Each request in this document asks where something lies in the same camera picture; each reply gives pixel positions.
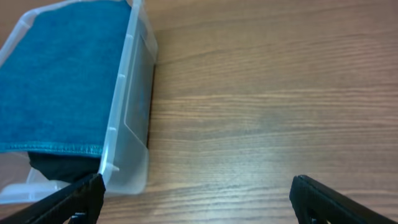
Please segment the black cloth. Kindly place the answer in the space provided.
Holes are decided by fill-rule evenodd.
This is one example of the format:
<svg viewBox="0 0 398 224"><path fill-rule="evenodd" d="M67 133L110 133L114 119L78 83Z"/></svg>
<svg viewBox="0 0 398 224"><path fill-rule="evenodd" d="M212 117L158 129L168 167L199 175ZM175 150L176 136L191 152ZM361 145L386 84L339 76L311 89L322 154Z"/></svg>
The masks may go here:
<svg viewBox="0 0 398 224"><path fill-rule="evenodd" d="M101 154L67 155L29 152L29 164L48 180L73 183L100 168Z"/></svg>

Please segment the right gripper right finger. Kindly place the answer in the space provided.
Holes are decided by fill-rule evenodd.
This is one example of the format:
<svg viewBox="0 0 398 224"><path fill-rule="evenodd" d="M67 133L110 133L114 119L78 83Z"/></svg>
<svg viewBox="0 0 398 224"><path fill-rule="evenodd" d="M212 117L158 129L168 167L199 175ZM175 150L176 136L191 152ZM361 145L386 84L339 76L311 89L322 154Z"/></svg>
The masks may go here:
<svg viewBox="0 0 398 224"><path fill-rule="evenodd" d="M307 175L293 178L289 199L299 224L395 224Z"/></svg>

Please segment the clear plastic container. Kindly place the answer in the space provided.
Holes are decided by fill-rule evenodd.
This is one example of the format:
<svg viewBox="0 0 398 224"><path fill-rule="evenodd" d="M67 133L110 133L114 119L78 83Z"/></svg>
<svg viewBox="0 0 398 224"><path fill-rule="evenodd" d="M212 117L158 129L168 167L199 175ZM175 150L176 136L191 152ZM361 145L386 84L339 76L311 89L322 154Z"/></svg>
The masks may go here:
<svg viewBox="0 0 398 224"><path fill-rule="evenodd" d="M99 173L105 195L130 196L144 191L148 169L150 102L158 44L141 0L132 6ZM31 203L67 187L46 179L24 152L1 154L1 203Z"/></svg>

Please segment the blue denim cloth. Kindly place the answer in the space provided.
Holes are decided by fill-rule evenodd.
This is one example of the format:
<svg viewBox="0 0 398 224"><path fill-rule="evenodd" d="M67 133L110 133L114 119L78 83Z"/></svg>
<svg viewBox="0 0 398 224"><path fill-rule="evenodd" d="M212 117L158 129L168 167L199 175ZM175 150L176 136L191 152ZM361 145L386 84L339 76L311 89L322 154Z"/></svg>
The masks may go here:
<svg viewBox="0 0 398 224"><path fill-rule="evenodd" d="M1 66L1 151L99 157L131 7L76 2L39 14Z"/></svg>

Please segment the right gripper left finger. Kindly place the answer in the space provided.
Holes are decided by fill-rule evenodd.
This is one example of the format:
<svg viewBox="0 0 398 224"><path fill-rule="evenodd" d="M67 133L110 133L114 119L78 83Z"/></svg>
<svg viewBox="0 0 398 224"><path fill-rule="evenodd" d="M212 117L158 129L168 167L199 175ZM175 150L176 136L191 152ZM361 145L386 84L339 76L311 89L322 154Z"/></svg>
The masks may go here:
<svg viewBox="0 0 398 224"><path fill-rule="evenodd" d="M96 223L106 188L102 175L83 179L1 220L1 224Z"/></svg>

